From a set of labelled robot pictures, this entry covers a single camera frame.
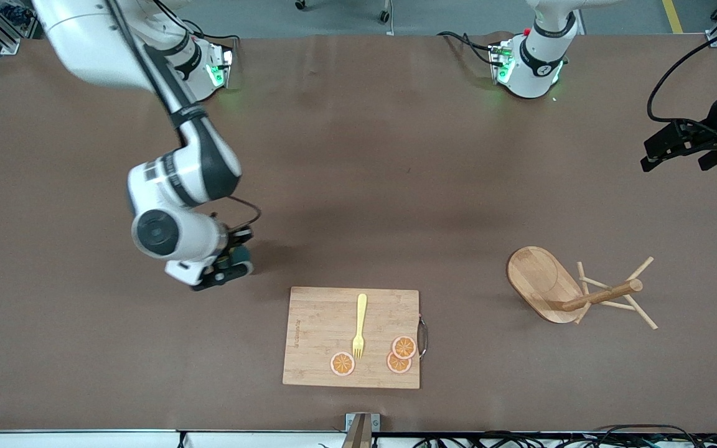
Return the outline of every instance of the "citrus slice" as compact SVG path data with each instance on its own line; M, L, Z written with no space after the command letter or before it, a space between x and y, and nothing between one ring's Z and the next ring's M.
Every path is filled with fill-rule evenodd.
M396 357L393 352L389 352L387 355L387 368L395 373L406 373L411 368L411 360L401 360Z
M353 359L353 355L348 352L339 352L330 360L330 371L339 376L347 376L353 373L355 367L356 361Z
M401 360L410 360L416 355L416 342L410 337L398 337L392 342L392 353Z

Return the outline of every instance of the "wooden stand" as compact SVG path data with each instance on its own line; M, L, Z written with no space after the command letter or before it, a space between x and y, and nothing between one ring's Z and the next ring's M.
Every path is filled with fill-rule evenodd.
M616 286L587 278L583 264L578 262L580 285L571 277L566 268L546 249L535 246L523 247L510 256L507 277L516 292L535 309L541 317L556 324L574 322L579 324L593 304L605 304L618 309L637 312L652 329L657 324L638 306L632 293L643 290L643 283L637 279L640 273L654 261L649 257L635 269L626 281ZM600 287L599 292L589 292L588 284ZM623 297L629 304L611 300Z

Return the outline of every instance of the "fork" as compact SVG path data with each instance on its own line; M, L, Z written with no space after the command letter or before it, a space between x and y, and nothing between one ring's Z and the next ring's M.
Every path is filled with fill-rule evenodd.
M364 314L367 312L367 295L358 295L358 310L356 311L356 337L353 338L353 357L355 359L361 358L364 353L364 337L362 332L364 331Z

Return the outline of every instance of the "cutting board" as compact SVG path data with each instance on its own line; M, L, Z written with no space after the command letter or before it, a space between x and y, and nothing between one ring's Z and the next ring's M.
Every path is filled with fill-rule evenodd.
M367 295L364 354L353 372L338 376L330 369L337 352L352 353L356 332L356 302ZM293 287L289 296L285 385L338 388L419 389L419 357L406 373L387 368L392 341L401 335L416 340L419 291Z

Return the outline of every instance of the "table surface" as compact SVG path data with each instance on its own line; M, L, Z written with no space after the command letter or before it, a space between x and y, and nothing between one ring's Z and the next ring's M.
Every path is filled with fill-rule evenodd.
M545 97L441 37L245 40L205 105L261 205L256 274L190 292L131 242L128 170L176 147L145 91L87 85L47 42L0 59L0 429L717 432L717 169L641 172L645 100L700 35L578 37ZM717 49L657 113L702 118ZM202 207L228 222L229 201ZM605 283L649 255L634 312L551 324L505 277L542 246ZM417 289L421 389L281 384L291 286Z

